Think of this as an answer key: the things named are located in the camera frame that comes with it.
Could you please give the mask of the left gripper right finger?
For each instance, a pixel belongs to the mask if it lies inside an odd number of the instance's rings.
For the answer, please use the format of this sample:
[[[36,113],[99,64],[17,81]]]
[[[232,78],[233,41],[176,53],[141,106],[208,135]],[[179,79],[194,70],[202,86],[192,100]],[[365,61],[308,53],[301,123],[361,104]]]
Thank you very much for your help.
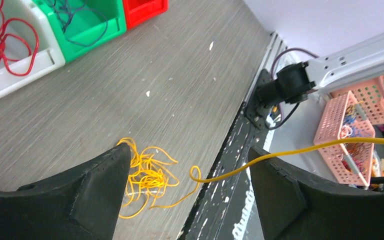
[[[342,185],[277,157],[249,169],[266,240],[384,240],[384,192]]]

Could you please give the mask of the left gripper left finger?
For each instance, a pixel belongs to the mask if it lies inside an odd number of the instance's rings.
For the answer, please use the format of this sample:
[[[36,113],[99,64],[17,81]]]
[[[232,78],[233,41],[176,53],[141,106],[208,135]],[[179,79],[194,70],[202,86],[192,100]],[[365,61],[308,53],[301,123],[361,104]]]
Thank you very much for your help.
[[[131,167],[122,143],[51,177],[0,191],[0,240],[110,240]]]

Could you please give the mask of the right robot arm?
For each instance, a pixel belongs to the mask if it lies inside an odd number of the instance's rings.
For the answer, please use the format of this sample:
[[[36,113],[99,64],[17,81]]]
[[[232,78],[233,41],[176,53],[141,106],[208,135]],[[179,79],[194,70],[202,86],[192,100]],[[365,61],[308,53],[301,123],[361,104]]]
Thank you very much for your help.
[[[384,32],[338,52],[290,64],[277,78],[258,86],[261,106],[300,103],[308,94],[343,88],[384,74]]]

